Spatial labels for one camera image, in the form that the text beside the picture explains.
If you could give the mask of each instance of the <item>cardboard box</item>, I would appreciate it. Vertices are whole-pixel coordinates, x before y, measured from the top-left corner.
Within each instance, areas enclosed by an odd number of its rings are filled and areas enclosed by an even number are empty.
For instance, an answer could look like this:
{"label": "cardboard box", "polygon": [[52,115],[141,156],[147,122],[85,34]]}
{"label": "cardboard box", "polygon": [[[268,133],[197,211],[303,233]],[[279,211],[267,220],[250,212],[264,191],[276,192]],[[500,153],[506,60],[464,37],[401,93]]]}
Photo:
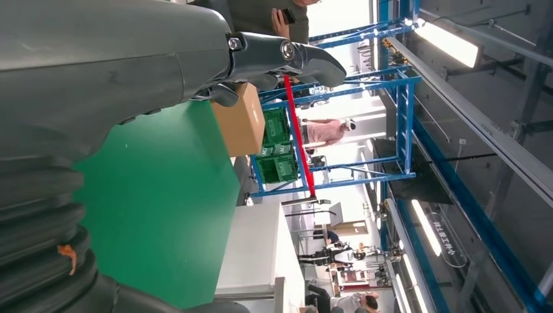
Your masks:
{"label": "cardboard box", "polygon": [[[309,307],[311,310],[315,310],[315,313],[318,313],[319,311],[315,307]],[[309,308],[299,308],[299,313],[306,313]]]}
{"label": "cardboard box", "polygon": [[236,93],[239,100],[231,108],[212,102],[213,115],[231,157],[255,155],[261,152],[265,132],[265,117],[258,92],[252,84],[243,83]]}

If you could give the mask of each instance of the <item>person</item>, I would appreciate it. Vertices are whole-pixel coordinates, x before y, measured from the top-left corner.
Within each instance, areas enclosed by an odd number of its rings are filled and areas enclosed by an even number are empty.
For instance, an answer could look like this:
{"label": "person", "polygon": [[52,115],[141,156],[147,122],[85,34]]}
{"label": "person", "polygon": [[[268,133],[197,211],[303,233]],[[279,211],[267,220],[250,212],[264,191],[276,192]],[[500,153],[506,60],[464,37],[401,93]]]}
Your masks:
{"label": "person", "polygon": [[317,143],[316,145],[310,145],[308,150],[333,145],[339,142],[346,132],[355,129],[353,119],[347,119],[343,123],[337,119],[302,119],[302,122],[307,123],[301,125],[304,144]]}
{"label": "person", "polygon": [[[212,0],[195,0],[191,5],[212,7]],[[234,31],[288,38],[307,44],[309,19],[307,6],[320,0],[226,0]],[[288,9],[295,23],[287,24],[283,10]]]}
{"label": "person", "polygon": [[[331,230],[327,230],[327,238],[328,238],[327,245],[340,242],[340,237],[338,236],[338,234]],[[323,231],[322,230],[313,231],[313,239],[324,239]]]}
{"label": "person", "polygon": [[313,265],[330,265],[335,264],[336,268],[341,271],[347,268],[352,268],[355,263],[365,259],[366,253],[352,249],[349,245],[337,242],[326,246],[314,254],[304,254],[298,256],[298,260],[303,264]]}
{"label": "person", "polygon": [[335,307],[341,308],[344,313],[355,313],[360,308],[369,313],[379,313],[376,300],[378,294],[374,292],[354,293],[346,297],[330,297],[326,290],[311,284],[307,286],[307,290],[314,293],[305,297],[305,304],[316,305],[319,313],[330,313]]}

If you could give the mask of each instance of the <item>black pants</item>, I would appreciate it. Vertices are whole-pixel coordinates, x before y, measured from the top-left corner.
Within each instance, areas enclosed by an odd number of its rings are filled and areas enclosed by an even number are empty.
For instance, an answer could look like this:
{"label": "black pants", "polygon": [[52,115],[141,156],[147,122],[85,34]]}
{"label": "black pants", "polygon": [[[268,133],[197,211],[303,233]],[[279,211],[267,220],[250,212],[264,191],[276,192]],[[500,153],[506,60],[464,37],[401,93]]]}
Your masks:
{"label": "black pants", "polygon": [[315,305],[315,299],[317,300],[317,309],[319,313],[330,313],[330,295],[323,288],[309,285],[307,290],[313,291],[315,294],[307,295],[305,297],[306,305]]}
{"label": "black pants", "polygon": [[[326,249],[323,249],[323,250],[317,251],[313,254],[300,255],[299,256],[299,261],[301,263],[314,264],[314,265],[328,265],[328,264],[331,264],[331,263],[338,263],[338,264],[341,264],[341,265],[347,267],[350,264],[342,263],[342,262],[336,261],[334,259],[334,256],[336,256],[337,254],[339,254],[341,252],[343,252],[343,250],[326,250]],[[319,258],[319,259],[318,260],[303,260],[303,259],[316,259],[316,258]]]}

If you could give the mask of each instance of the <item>person in white shirt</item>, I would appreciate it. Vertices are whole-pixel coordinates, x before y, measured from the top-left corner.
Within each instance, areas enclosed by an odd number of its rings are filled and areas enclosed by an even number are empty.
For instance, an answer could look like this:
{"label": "person in white shirt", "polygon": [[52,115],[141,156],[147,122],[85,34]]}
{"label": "person in white shirt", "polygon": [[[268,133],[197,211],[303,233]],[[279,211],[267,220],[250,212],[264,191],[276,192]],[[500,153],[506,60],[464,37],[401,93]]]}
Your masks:
{"label": "person in white shirt", "polygon": [[309,285],[309,291],[315,294],[310,294],[305,297],[307,305],[314,305],[317,300],[317,309],[319,313],[330,313],[333,308],[339,307],[344,313],[356,313],[360,308],[365,309],[368,313],[380,313],[378,311],[378,294],[371,293],[354,293],[346,297],[330,297],[328,292],[323,288]]}

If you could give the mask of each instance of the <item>green plastic crate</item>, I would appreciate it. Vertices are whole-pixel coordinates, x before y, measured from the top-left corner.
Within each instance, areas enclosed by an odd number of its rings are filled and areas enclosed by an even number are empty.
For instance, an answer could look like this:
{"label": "green plastic crate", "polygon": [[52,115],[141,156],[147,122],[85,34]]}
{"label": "green plastic crate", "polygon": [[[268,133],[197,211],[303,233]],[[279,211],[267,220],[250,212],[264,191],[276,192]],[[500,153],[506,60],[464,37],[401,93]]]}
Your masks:
{"label": "green plastic crate", "polygon": [[279,108],[263,111],[265,117],[265,134],[263,145],[290,141],[290,126],[286,117],[286,109]]}
{"label": "green plastic crate", "polygon": [[273,155],[286,155],[292,151],[292,142],[277,143],[273,147]]}
{"label": "green plastic crate", "polygon": [[297,162],[293,150],[285,155],[261,156],[256,159],[261,180],[266,184],[297,180]]}

